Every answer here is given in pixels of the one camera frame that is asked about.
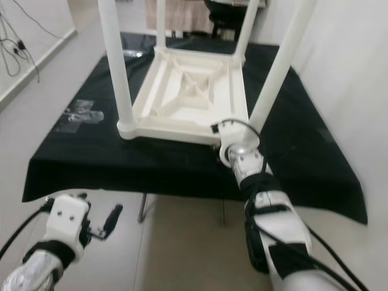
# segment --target wire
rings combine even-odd
[[[7,58],[5,57],[5,54],[4,54],[4,50],[15,60],[15,62],[17,63],[18,65],[18,68],[16,69],[16,73],[11,73],[10,71],[10,67],[8,65],[8,61],[7,61]],[[18,61],[17,57],[11,53],[5,46],[4,46],[4,40],[2,39],[1,40],[1,55],[2,55],[2,58],[4,60],[4,64],[5,64],[5,69],[7,70],[7,73],[10,77],[15,77],[15,76],[18,76],[21,72],[21,65],[20,65],[20,62]]]
[[[17,43],[15,43],[15,41],[13,41],[12,39],[9,39],[9,38],[4,38],[3,41],[10,41],[10,42],[12,42],[15,45],[15,49],[17,50],[15,52],[15,54],[18,55],[20,58],[25,59],[28,62],[27,54],[25,52],[23,52],[20,48],[18,48],[19,45]]]
[[[22,5],[20,5],[19,4],[19,2],[18,1],[16,1],[16,0],[12,0],[22,11],[23,11],[23,13],[26,15],[26,17],[28,17],[28,18],[30,18],[33,22],[35,22],[37,25],[39,25],[39,27],[43,30],[43,31],[45,31],[46,33],[48,33],[49,35],[51,35],[52,37],[54,37],[54,38],[58,38],[58,39],[65,39],[65,38],[62,38],[62,37],[60,37],[60,36],[58,36],[58,35],[55,35],[54,33],[52,33],[51,31],[49,31],[49,30],[47,30],[46,28],[44,28],[35,18],[33,18],[31,15],[29,15],[28,13],[27,13],[27,11],[25,11],[24,10],[24,8],[22,7]]]
[[[344,278],[339,276],[336,272],[334,272],[330,267],[326,266],[322,262],[318,261],[317,259],[311,257],[310,255],[306,255],[305,253],[300,252],[298,249],[286,244],[279,238],[275,237],[273,234],[267,232],[266,230],[262,229],[260,226],[258,226],[253,219],[252,216],[249,215],[248,209],[250,209],[254,204],[253,204],[253,199],[252,197],[248,200],[248,203],[246,205],[246,210],[245,210],[245,216],[247,222],[250,224],[250,226],[256,230],[257,232],[263,233],[265,236],[268,236],[270,239],[275,241],[276,243],[280,244],[281,246],[287,248],[289,251],[293,252],[294,254],[298,255],[300,258],[304,259],[305,261],[308,261],[314,265],[316,265],[319,269],[322,271],[325,271],[329,276],[331,276],[335,281],[340,283],[343,287],[345,287],[346,290],[348,291],[357,291],[356,288],[354,288],[352,285],[350,285]]]
[[[352,273],[352,271],[346,266],[346,264],[341,260],[341,258],[335,253],[335,251],[325,242],[322,237],[320,237],[316,232],[314,232],[308,225],[306,225],[313,237],[319,241],[322,246],[331,254],[335,261],[341,266],[345,273],[353,280],[353,282],[362,290],[368,291],[368,288]]]
[[[2,29],[4,31],[4,36],[5,36],[5,38],[8,38],[7,28],[5,27],[4,19],[3,19],[3,15],[1,13],[1,11],[0,11],[0,22],[1,22],[1,25],[2,25]]]
[[[8,250],[10,245],[13,243],[13,241],[16,239],[16,237],[22,232],[22,230],[38,215],[41,213],[41,209],[37,210],[36,212],[32,213],[30,217],[28,217],[21,226],[13,233],[13,235],[9,238],[9,240],[6,242],[4,247],[0,250],[0,260],[4,256],[5,252]]]
[[[4,14],[3,14],[3,13],[0,13],[0,18],[2,18],[2,20],[5,21],[5,23],[8,25],[8,27],[12,30],[13,34],[17,37],[18,40],[21,41],[21,38],[20,38],[19,35],[16,33],[16,31],[13,29],[12,25],[8,22],[7,18],[4,17]],[[36,74],[37,74],[37,76],[38,76],[38,83],[39,83],[39,82],[41,81],[41,75],[40,75],[40,72],[39,72],[39,68],[38,68],[38,66],[35,64],[35,61],[34,61],[34,59],[32,58],[32,55],[31,55],[30,51],[28,50],[27,46],[25,47],[25,52],[26,52],[26,54],[28,55],[28,58],[31,59],[31,62],[32,62],[33,66],[34,66],[34,68],[35,68]]]
[[[10,245],[13,243],[13,241],[16,239],[16,237],[22,232],[22,230],[40,213],[46,212],[50,213],[51,209],[54,205],[54,198],[48,198],[46,199],[46,202],[37,210],[36,212],[32,213],[20,226],[19,228],[13,233],[13,235],[8,239],[6,244],[2,247],[0,250],[0,260],[4,256],[5,252],[8,250]]]

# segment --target black tablecloth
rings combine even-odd
[[[152,62],[155,38],[122,34],[122,42],[125,49],[146,52],[140,58],[125,58],[134,100]],[[235,49],[232,42],[209,39],[168,39],[167,43],[205,52],[231,53]],[[243,74],[249,113],[277,50],[271,45],[248,46]],[[232,173],[217,161],[211,147],[119,137],[106,57],[79,90],[70,109],[77,100],[93,101],[92,110],[102,111],[104,120],[82,123],[70,133],[61,130],[69,118],[62,115],[30,160],[23,201],[75,188],[241,199]],[[294,204],[332,210],[367,223],[358,179],[292,69],[262,134],[269,164]]]

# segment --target white wall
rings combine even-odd
[[[18,3],[44,28],[57,36],[65,38],[75,30],[67,0],[17,0]],[[25,46],[30,51],[35,63],[39,64],[51,50],[62,43],[63,39],[56,39],[43,31],[31,19],[26,17],[13,0],[0,0],[1,11],[11,23]],[[14,60],[5,55],[11,70],[16,71]],[[20,60],[22,72],[16,77],[9,77],[5,71],[3,58],[0,58],[0,101],[26,74],[33,69],[32,63]]]
[[[253,40],[279,44],[297,1],[272,0],[258,16]],[[335,232],[330,241],[348,261],[358,258],[353,268],[372,290],[383,290],[388,283],[387,11],[385,0],[318,0],[293,62],[363,186],[368,228],[327,227]],[[341,246],[352,231],[364,232],[365,241]]]

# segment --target white plastic bracket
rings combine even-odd
[[[75,253],[74,262],[84,254],[79,242],[82,221],[89,211],[89,205],[81,199],[68,195],[55,198],[53,208],[47,220],[44,241],[60,241],[69,246]]]

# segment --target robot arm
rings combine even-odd
[[[87,219],[91,204],[86,195],[61,195],[54,200],[46,234],[4,282],[2,291],[50,291],[64,270],[79,261],[91,238],[105,240],[113,232],[122,205],[117,205],[102,229],[92,230]]]
[[[246,202],[246,241],[252,266],[269,274],[274,291],[356,290],[342,278],[323,272],[315,264],[319,262],[310,257],[309,229],[287,194],[281,191],[257,149],[258,143],[242,142],[236,130],[221,124],[222,127],[214,125],[212,129],[220,132],[221,142],[227,141],[221,145],[221,160],[232,168]]]

